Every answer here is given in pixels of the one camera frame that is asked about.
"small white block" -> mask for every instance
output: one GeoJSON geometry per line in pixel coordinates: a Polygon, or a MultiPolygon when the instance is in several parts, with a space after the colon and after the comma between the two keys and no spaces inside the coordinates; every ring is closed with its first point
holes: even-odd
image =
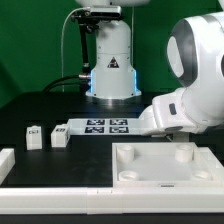
{"type": "Polygon", "coordinates": [[[2,149],[0,152],[0,184],[15,165],[14,149],[2,149]]]}
{"type": "Polygon", "coordinates": [[[42,149],[42,134],[40,126],[28,127],[26,131],[27,150],[42,149]]]}
{"type": "Polygon", "coordinates": [[[51,133],[51,147],[65,148],[70,139],[70,132],[67,124],[57,125],[51,133]]]}

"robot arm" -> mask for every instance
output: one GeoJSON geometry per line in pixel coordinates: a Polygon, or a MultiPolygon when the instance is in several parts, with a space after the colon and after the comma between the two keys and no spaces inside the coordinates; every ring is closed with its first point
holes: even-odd
{"type": "Polygon", "coordinates": [[[149,3],[150,0],[76,0],[77,3],[84,7],[93,5],[119,5],[119,6],[138,6],[149,3]]]}
{"type": "Polygon", "coordinates": [[[224,13],[179,21],[167,56],[183,88],[153,99],[139,118],[141,133],[202,133],[223,123],[224,13]]]}

